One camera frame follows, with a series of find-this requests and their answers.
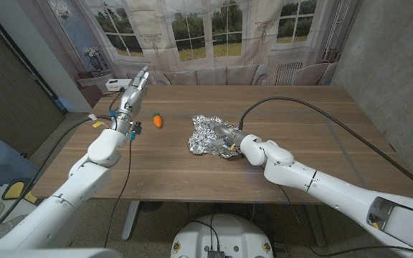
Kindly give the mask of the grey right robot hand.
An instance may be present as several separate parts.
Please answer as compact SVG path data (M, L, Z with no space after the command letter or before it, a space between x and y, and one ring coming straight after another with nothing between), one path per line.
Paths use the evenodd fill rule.
M223 146L228 143L231 146L234 145L236 148L240 148L242 141L247 136L245 132L231 125L215 125L214 133L218 136L218 138L212 142L214 147Z

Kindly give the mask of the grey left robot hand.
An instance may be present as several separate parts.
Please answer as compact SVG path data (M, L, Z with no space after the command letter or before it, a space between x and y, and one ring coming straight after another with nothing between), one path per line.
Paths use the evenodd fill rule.
M120 105L115 112L115 117L110 128L122 134L130 130L130 124L141 109L143 97L147 93L148 67L145 66L133 79L129 88L123 93Z

